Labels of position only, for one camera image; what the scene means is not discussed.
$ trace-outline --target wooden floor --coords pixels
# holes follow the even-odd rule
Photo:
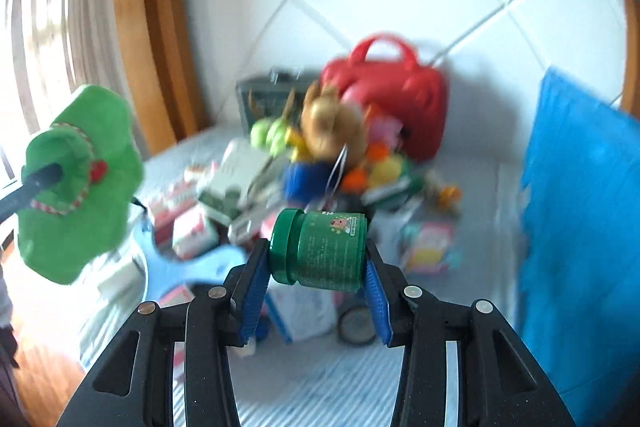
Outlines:
[[[2,263],[14,302],[13,326],[20,347],[15,379],[33,427],[53,427],[84,377],[70,353],[75,331],[69,327],[68,292],[34,274],[18,255]]]

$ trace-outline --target red pom-pom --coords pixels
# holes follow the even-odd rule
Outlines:
[[[107,162],[104,160],[98,160],[91,163],[91,170],[89,171],[89,177],[92,183],[98,183],[104,175],[107,174]]]

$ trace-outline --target green jar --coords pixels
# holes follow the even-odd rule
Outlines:
[[[367,220],[364,214],[305,214],[285,208],[271,235],[270,269],[284,284],[354,292],[362,286]]]

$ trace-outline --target silver screw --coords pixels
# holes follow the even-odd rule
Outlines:
[[[410,299],[417,299],[422,296],[422,290],[418,286],[407,286],[404,289],[404,294]]]
[[[209,297],[212,299],[222,299],[226,295],[226,288],[224,286],[213,286],[209,289]]]
[[[138,306],[138,313],[141,315],[148,315],[156,311],[156,303],[152,301],[146,301]]]
[[[491,313],[494,311],[494,305],[489,301],[478,301],[476,302],[476,310],[480,313]]]

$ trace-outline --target brown plush toy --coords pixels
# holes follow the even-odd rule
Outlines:
[[[342,103],[332,86],[309,86],[300,116],[300,128],[306,147],[317,160],[335,161],[347,146],[346,169],[364,159],[367,131],[360,111]]]

